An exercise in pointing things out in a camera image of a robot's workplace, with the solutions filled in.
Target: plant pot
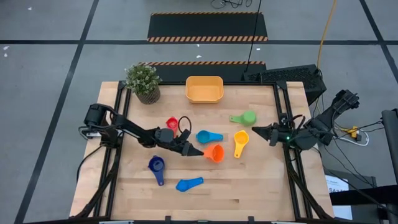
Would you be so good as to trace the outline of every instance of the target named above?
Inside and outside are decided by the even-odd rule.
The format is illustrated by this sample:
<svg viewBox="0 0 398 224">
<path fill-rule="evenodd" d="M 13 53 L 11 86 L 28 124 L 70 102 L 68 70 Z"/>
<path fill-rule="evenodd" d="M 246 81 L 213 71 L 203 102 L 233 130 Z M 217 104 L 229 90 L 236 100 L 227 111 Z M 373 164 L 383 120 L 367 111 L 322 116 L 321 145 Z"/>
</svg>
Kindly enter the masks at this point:
<svg viewBox="0 0 398 224">
<path fill-rule="evenodd" d="M 137 97 L 141 103 L 149 105 L 156 103 L 156 101 L 160 98 L 160 90 L 159 86 L 157 86 L 151 93 L 148 94 L 137 94 Z"/>
</svg>

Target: measuring cup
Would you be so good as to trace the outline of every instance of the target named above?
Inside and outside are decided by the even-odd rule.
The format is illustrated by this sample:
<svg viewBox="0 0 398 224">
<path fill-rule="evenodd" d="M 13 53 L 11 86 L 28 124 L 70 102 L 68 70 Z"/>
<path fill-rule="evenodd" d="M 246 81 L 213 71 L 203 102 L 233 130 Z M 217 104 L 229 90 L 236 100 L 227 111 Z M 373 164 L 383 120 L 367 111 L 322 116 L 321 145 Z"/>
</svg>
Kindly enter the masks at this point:
<svg viewBox="0 0 398 224">
<path fill-rule="evenodd" d="M 238 131 L 234 135 L 235 152 L 234 157 L 239 159 L 241 157 L 243 147 L 249 142 L 249 135 L 244 131 Z"/>
<path fill-rule="evenodd" d="M 157 184 L 159 186 L 163 186 L 164 160 L 159 156 L 153 156 L 153 158 L 149 161 L 148 168 L 154 173 Z"/>
<path fill-rule="evenodd" d="M 213 162 L 221 162 L 224 159 L 224 149 L 220 144 L 210 145 L 203 151 L 203 156 Z"/>
<path fill-rule="evenodd" d="M 176 118 L 171 117 L 166 121 L 167 128 L 173 130 L 174 137 L 177 135 L 178 121 Z"/>
<path fill-rule="evenodd" d="M 180 180 L 175 186 L 175 188 L 181 192 L 186 192 L 187 190 L 191 189 L 192 187 L 196 187 L 197 185 L 203 184 L 203 177 L 198 177 L 195 179 L 189 180 Z"/>
<path fill-rule="evenodd" d="M 211 133 L 209 131 L 201 130 L 197 134 L 198 142 L 206 144 L 211 141 L 222 141 L 224 139 L 222 134 Z"/>
<path fill-rule="evenodd" d="M 244 126 L 252 126 L 256 122 L 256 113 L 253 110 L 245 111 L 240 116 L 229 116 L 229 120 L 236 123 L 241 123 Z"/>
</svg>

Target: hazard stripe tape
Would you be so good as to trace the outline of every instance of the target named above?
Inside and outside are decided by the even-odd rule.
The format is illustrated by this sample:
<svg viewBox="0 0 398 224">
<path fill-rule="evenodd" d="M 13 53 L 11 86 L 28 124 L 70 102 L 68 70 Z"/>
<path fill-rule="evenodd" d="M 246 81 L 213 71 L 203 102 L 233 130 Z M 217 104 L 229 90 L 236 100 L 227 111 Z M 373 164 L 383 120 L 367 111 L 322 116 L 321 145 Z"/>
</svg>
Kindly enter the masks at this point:
<svg viewBox="0 0 398 224">
<path fill-rule="evenodd" d="M 154 12 L 150 15 L 257 14 L 257 12 Z"/>
<path fill-rule="evenodd" d="M 215 62 L 139 62 L 138 65 L 247 65 L 248 61 L 215 61 Z M 265 65 L 262 61 L 250 61 L 250 65 Z"/>
<path fill-rule="evenodd" d="M 266 36 L 149 37 L 148 42 L 251 42 L 267 41 Z"/>
</svg>

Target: wooden table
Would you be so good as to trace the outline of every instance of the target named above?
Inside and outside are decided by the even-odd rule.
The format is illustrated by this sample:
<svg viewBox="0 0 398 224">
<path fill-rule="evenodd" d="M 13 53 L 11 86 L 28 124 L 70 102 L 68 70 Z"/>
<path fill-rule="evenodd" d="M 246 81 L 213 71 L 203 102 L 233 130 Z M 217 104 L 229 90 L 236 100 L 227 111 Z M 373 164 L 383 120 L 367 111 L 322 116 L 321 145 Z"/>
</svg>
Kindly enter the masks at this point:
<svg viewBox="0 0 398 224">
<path fill-rule="evenodd" d="M 98 103 L 114 105 L 117 82 L 104 82 Z M 288 83 L 293 114 L 310 117 L 302 83 Z M 146 149 L 135 138 L 125 135 L 119 166 L 118 182 L 113 203 L 115 220 L 214 220 L 245 221 L 254 216 L 256 221 L 294 220 L 282 145 L 270 147 L 259 135 L 240 124 L 229 122 L 229 115 L 254 110 L 255 126 L 267 126 L 277 121 L 274 94 L 271 86 L 224 86 L 224 97 L 215 105 L 194 105 L 185 96 L 185 86 L 160 86 L 162 96 L 153 105 L 144 105 L 132 95 L 128 119 L 144 129 L 165 127 L 174 116 L 188 116 L 192 134 L 188 139 L 199 149 L 195 135 L 202 129 L 222 133 L 224 161 L 215 164 L 203 157 L 182 157 L 161 149 Z M 182 122 L 182 128 L 188 128 Z M 233 157 L 235 132 L 245 129 L 249 143 L 240 159 Z M 98 147 L 99 139 L 89 140 L 85 156 Z M 71 215 L 77 214 L 98 188 L 105 150 L 89 158 L 82 166 Z M 159 187 L 147 168 L 153 155 L 165 160 L 165 185 Z M 322 162 L 317 151 L 302 153 L 303 167 L 309 191 L 325 211 L 333 216 Z M 205 183 L 181 193 L 175 189 L 180 179 L 203 177 Z M 298 190 L 301 216 L 305 216 L 302 196 Z M 108 193 L 104 193 L 101 214 L 104 214 Z"/>
</svg>

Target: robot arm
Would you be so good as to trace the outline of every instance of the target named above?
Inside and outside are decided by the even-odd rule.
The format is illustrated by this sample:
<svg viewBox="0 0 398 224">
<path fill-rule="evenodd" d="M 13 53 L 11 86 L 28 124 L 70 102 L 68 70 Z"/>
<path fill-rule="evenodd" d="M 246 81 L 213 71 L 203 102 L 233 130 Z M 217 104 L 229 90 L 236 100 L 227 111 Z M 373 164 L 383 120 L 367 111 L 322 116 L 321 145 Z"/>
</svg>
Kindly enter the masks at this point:
<svg viewBox="0 0 398 224">
<path fill-rule="evenodd" d="M 291 146 L 301 150 L 308 150 L 313 147 L 317 141 L 329 145 L 333 139 L 333 123 L 344 111 L 358 108 L 359 97 L 349 90 L 341 90 L 336 94 L 333 102 L 322 114 L 308 120 L 305 124 L 299 125 L 294 129 L 292 120 L 285 120 L 284 123 L 274 123 L 266 127 L 253 127 L 252 130 L 265 140 L 269 140 L 270 146 L 275 146 L 277 142 L 286 142 Z"/>
<path fill-rule="evenodd" d="M 106 115 L 109 113 L 111 124 L 106 121 Z M 135 137 L 144 147 L 162 147 L 182 156 L 202 156 L 203 152 L 194 148 L 187 141 L 190 131 L 184 130 L 183 133 L 174 138 L 174 132 L 171 129 L 159 127 L 145 130 L 135 123 L 128 120 L 125 116 L 118 114 L 112 107 L 95 103 L 88 108 L 84 124 L 88 132 L 99 132 L 101 143 L 108 147 L 114 147 L 119 144 L 121 132 Z"/>
</svg>

